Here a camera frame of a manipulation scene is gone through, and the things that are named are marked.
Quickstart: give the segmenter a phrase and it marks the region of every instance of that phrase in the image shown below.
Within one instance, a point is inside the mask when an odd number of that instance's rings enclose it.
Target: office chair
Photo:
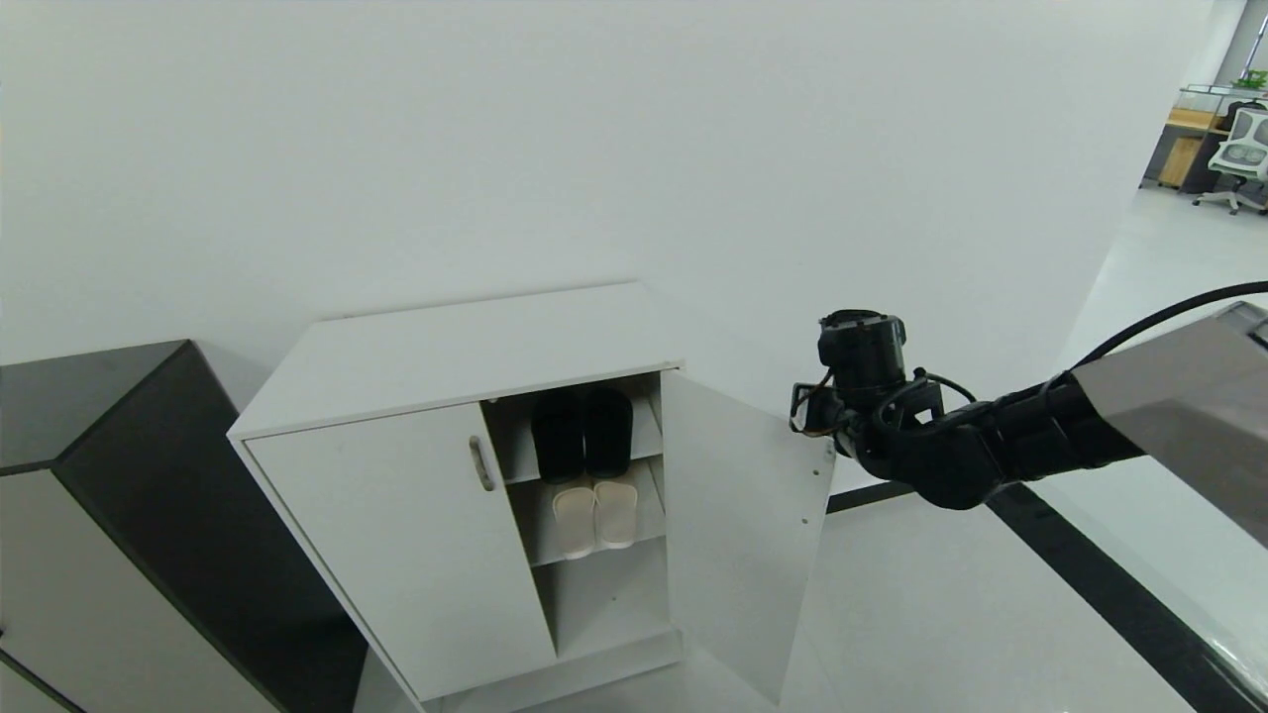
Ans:
[[[1238,195],[1238,190],[1248,180],[1257,180],[1268,185],[1268,112],[1258,109],[1238,109],[1232,121],[1232,132],[1227,141],[1211,156],[1207,167],[1212,171],[1227,174],[1236,179],[1232,190],[1217,190],[1203,193],[1193,199],[1194,206],[1203,200],[1227,200],[1231,211],[1236,216],[1243,206],[1250,206],[1259,211],[1259,214],[1268,214],[1268,208],[1255,203],[1249,198]]]

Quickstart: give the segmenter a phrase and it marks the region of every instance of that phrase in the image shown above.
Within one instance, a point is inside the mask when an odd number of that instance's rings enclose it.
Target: metal handle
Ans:
[[[488,477],[488,468],[484,467],[484,454],[479,449],[479,436],[473,435],[467,439],[467,445],[472,449],[472,461],[476,463],[476,474],[479,476],[479,485],[487,492],[493,492],[493,478]]]

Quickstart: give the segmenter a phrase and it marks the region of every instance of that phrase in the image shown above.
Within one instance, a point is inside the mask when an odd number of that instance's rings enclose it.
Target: white wall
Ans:
[[[1232,41],[1236,37],[1239,29],[1245,32],[1249,27],[1248,23],[1243,23],[1243,19],[1249,18],[1244,15],[1246,9],[1246,0],[1212,0],[1211,10],[1207,14],[1206,23],[1200,33],[1197,51],[1193,52],[1193,57],[1189,60],[1189,66],[1184,70],[1184,77],[1181,80],[1181,86],[1189,84],[1216,84],[1220,75],[1220,69],[1230,60],[1232,48]],[[1258,34],[1259,25],[1254,25],[1254,33]],[[1241,56],[1241,63],[1235,63],[1238,71],[1234,76],[1240,76],[1241,65],[1245,63],[1245,53]]]
[[[772,411],[847,306],[1021,387],[1208,9],[6,3],[0,362],[193,336],[242,405],[320,317],[639,278]]]

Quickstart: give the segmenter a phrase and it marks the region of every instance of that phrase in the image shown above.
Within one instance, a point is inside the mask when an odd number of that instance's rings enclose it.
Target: white cabinet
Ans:
[[[503,712],[664,666],[695,637],[777,700],[831,455],[691,381],[638,284],[321,322],[230,436],[422,710]],[[566,561],[529,415],[634,403],[638,539]]]

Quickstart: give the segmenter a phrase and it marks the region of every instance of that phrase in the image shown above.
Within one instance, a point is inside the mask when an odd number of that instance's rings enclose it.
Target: cabinet door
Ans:
[[[478,405],[260,438],[247,448],[415,700],[554,662]]]
[[[777,703],[832,455],[825,440],[680,372],[661,379],[670,615]]]

